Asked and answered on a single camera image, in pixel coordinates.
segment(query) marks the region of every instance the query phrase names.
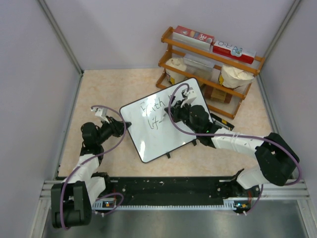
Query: floor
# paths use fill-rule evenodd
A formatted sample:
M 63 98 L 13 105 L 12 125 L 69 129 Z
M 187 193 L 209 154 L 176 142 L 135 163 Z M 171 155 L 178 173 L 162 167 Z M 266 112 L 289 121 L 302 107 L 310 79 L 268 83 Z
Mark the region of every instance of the floor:
M 80 127 L 92 121 L 101 125 L 90 111 L 92 105 L 106 105 L 119 110 L 130 102 L 145 97 L 159 89 L 155 82 L 162 68 L 86 70 L 77 99 L 68 134 L 59 176 L 70 174 L 79 159 L 82 144 Z M 247 98 L 234 120 L 223 117 L 235 125 L 234 131 L 250 135 L 268 135 L 271 128 L 265 112 L 257 82 L 250 88 Z M 103 146 L 109 149 L 118 138 L 111 137 Z M 201 144 L 187 144 L 152 162 L 141 162 L 129 134 L 115 150 L 104 156 L 98 171 L 110 176 L 229 176 L 241 168 L 250 168 L 257 162 L 247 156 Z

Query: white wall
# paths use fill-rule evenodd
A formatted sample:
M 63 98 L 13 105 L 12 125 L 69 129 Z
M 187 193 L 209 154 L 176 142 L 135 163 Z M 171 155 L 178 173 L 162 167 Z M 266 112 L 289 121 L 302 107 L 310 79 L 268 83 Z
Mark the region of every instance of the white wall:
M 47 0 L 84 69 L 156 67 L 168 26 L 183 25 L 262 56 L 293 0 Z
M 268 93 L 280 130 L 300 157 L 317 208 L 317 1 L 304 0 L 264 65 Z
M 0 237 L 30 232 L 78 74 L 35 0 L 0 3 Z

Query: purple cable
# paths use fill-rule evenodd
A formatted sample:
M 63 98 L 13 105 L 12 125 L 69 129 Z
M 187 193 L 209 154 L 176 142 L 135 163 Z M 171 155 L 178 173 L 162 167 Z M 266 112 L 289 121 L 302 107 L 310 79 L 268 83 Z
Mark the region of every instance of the purple cable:
M 178 89 L 182 86 L 187 86 L 187 91 L 189 90 L 190 86 L 188 83 L 181 83 L 175 90 L 174 92 L 172 93 L 170 99 L 169 99 L 169 102 L 168 102 L 168 116 L 169 116 L 169 119 L 170 121 L 172 122 L 172 124 L 174 125 L 174 127 L 176 127 L 176 129 L 178 129 L 179 131 L 181 131 L 182 133 L 184 134 L 187 134 L 187 135 L 194 135 L 194 136 L 228 136 L 228 137 L 233 137 L 235 135 L 232 135 L 232 134 L 213 134 L 213 133 L 206 133 L 206 134 L 203 134 L 203 133 L 192 133 L 192 132 L 187 132 L 187 131 L 184 131 L 182 130 L 181 128 L 179 128 L 176 123 L 173 121 L 173 118 L 172 118 L 172 115 L 171 115 L 171 105 L 172 105 L 172 100 L 175 96 L 175 93 L 178 91 Z M 293 184 L 296 184 L 298 183 L 301 178 L 302 178 L 302 169 L 300 167 L 300 165 L 298 164 L 297 160 L 295 159 L 295 157 L 289 153 L 283 146 L 277 144 L 276 142 L 272 141 L 272 140 L 269 140 L 269 139 L 266 139 L 266 138 L 262 138 L 262 137 L 258 137 L 258 136 L 253 136 L 253 135 L 236 135 L 236 137 L 240 137 L 240 138 L 248 138 L 248 139 L 256 139 L 256 140 L 262 140 L 262 141 L 265 141 L 265 142 L 268 142 L 268 143 L 271 143 L 272 145 L 276 146 L 277 148 L 279 148 L 280 150 L 282 150 L 285 154 L 287 154 L 287 156 L 289 156 L 291 158 L 291 160 L 294 162 L 294 164 L 296 165 L 297 169 L 298 169 L 298 177 L 295 181 L 293 182 L 290 182 L 290 183 L 287 183 L 285 185 L 293 185 Z M 252 206 L 252 208 L 257 204 L 257 202 L 260 200 L 260 197 L 262 195 L 262 192 L 263 192 L 263 184 L 261 186 L 261 192 L 256 200 L 256 202 L 254 203 L 254 205 Z
M 250 210 L 246 212 L 246 214 L 249 214 L 255 208 L 256 204 L 260 200 L 260 197 L 262 196 L 262 193 L 263 193 L 263 184 L 261 184 L 260 194 L 258 195 L 256 202 L 253 204 L 253 206 L 250 208 Z
M 124 125 L 123 135 L 122 135 L 122 137 L 120 138 L 119 142 L 118 142 L 115 146 L 113 146 L 111 149 L 108 149 L 107 151 L 104 151 L 104 152 L 102 152 L 102 153 L 100 153 L 100 154 L 94 155 L 94 156 L 92 156 L 92 157 L 86 159 L 86 160 L 85 160 L 84 162 L 82 162 L 80 165 L 84 165 L 85 163 L 91 161 L 92 159 L 94 159 L 94 158 L 96 158 L 96 157 L 98 157 L 98 156 L 104 155 L 104 154 L 106 154 L 106 153 L 108 153 L 108 152 L 114 150 L 114 149 L 123 141 L 123 138 L 124 138 L 124 136 L 125 136 L 125 134 L 126 134 L 126 131 L 127 131 L 127 126 L 126 126 L 126 124 L 125 124 L 125 121 L 124 121 L 122 115 L 121 115 L 119 112 L 117 112 L 116 110 L 114 110 L 114 109 L 112 109 L 112 108 L 109 108 L 109 107 L 106 107 L 106 106 L 102 106 L 102 105 L 94 105 L 94 106 L 91 107 L 91 109 L 92 109 L 92 108 L 95 108 L 95 107 L 97 107 L 97 108 L 106 108 L 106 109 L 108 109 L 108 110 L 110 110 L 110 111 L 113 111 L 114 113 L 118 114 L 118 116 L 119 116 L 119 117 L 121 118 L 121 120 L 123 121 L 123 125 Z M 64 212 L 63 212 L 63 199 L 64 199 L 65 190 L 66 190 L 66 185 L 67 185 L 68 181 L 70 180 L 70 178 L 76 173 L 76 171 L 77 171 L 79 168 L 80 168 L 80 166 L 77 166 L 77 167 L 70 173 L 70 175 L 66 178 L 65 183 L 64 183 L 64 185 L 63 185 L 63 188 L 62 188 L 62 190 L 61 190 L 61 194 L 60 194 L 60 201 L 59 201 L 60 223 L 61 223 L 61 227 L 62 227 L 64 230 L 68 230 L 68 229 L 69 229 L 69 228 L 67 228 L 67 227 L 65 226 Z M 123 201 L 123 195 L 122 195 L 122 194 L 119 194 L 119 195 L 122 196 L 122 200 L 121 200 L 121 202 L 118 204 L 118 206 L 119 206 L 119 205 L 122 203 L 122 201 Z
M 123 199 L 124 199 L 123 194 L 120 193 L 120 192 L 113 192 L 113 193 L 109 193 L 109 194 L 107 194 L 105 196 L 102 196 L 102 197 L 99 197 L 99 198 L 96 199 L 96 201 L 99 201 L 99 200 L 101 200 L 103 198 L 111 197 L 111 196 L 115 196 L 115 195 L 119 195 L 121 197 L 121 201 L 118 203 L 118 205 L 116 205 L 115 208 L 113 208 L 111 211 L 105 213 L 105 215 L 111 214 L 112 212 L 114 212 L 121 205 L 121 203 L 123 202 Z

